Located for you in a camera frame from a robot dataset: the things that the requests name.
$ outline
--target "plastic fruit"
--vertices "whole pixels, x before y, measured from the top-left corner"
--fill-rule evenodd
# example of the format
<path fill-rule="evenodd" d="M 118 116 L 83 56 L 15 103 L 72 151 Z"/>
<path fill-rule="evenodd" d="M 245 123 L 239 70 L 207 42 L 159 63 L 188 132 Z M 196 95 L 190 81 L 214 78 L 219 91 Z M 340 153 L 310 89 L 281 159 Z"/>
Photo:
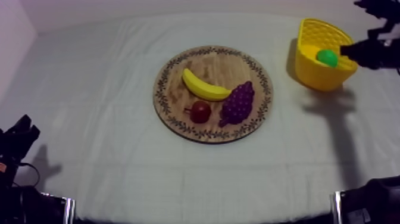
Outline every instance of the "plastic fruit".
<path fill-rule="evenodd" d="M 229 96 L 230 90 L 221 86 L 210 85 L 197 78 L 189 69 L 183 70 L 182 79 L 187 88 L 196 96 L 208 101 L 221 101 Z"/>
<path fill-rule="evenodd" d="M 196 101 L 191 109 L 185 108 L 185 111 L 190 111 L 191 121 L 197 124 L 207 122 L 211 115 L 211 107 L 204 101 Z"/>
<path fill-rule="evenodd" d="M 333 68 L 338 66 L 338 56 L 328 49 L 319 51 L 317 53 L 317 60 Z"/>
<path fill-rule="evenodd" d="M 236 87 L 224 101 L 220 113 L 220 127 L 227 124 L 236 125 L 249 117 L 253 109 L 254 90 L 250 81 Z"/>

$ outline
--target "purple grapes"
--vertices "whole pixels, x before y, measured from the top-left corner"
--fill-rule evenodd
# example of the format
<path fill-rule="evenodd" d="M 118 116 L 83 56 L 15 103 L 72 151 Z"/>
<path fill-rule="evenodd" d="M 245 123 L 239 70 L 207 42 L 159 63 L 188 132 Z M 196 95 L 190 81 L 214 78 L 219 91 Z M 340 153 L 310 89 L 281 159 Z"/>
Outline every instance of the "purple grapes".
<path fill-rule="evenodd" d="M 250 81 L 236 87 L 222 105 L 219 126 L 236 125 L 245 120 L 253 109 L 254 90 Z"/>

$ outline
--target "grape stem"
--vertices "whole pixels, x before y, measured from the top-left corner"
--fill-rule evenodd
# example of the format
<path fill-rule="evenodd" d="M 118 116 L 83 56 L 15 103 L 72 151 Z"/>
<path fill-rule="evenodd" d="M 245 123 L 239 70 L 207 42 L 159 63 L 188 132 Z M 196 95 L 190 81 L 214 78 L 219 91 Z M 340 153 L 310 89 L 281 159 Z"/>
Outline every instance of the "grape stem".
<path fill-rule="evenodd" d="M 222 119 L 220 120 L 220 122 L 218 123 L 218 126 L 224 127 L 224 126 L 227 125 L 228 123 L 229 123 L 229 118 L 228 118 L 228 117 L 225 117 L 225 118 L 222 118 Z"/>

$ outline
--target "white wall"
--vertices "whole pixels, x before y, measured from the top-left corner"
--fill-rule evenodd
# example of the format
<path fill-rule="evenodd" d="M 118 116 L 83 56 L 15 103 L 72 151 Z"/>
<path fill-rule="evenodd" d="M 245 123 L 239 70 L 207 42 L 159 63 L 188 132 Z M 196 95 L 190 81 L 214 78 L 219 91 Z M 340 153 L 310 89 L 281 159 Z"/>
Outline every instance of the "white wall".
<path fill-rule="evenodd" d="M 18 0 L 0 0 L 0 100 L 36 37 Z"/>
<path fill-rule="evenodd" d="M 132 15 L 189 12 L 273 13 L 378 26 L 355 0 L 22 0 L 38 31 Z"/>

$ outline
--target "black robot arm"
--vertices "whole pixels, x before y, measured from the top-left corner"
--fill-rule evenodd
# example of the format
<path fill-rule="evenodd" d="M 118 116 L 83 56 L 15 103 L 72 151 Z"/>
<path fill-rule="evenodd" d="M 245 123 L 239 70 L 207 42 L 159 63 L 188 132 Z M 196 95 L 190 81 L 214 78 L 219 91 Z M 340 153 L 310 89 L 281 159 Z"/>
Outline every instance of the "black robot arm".
<path fill-rule="evenodd" d="M 355 5 L 377 18 L 385 18 L 382 28 L 368 31 L 368 39 L 349 46 L 341 46 L 340 53 L 348 56 L 362 67 L 370 69 L 400 68 L 400 38 L 378 40 L 382 33 L 390 33 L 400 23 L 400 2 L 398 0 L 360 0 Z"/>

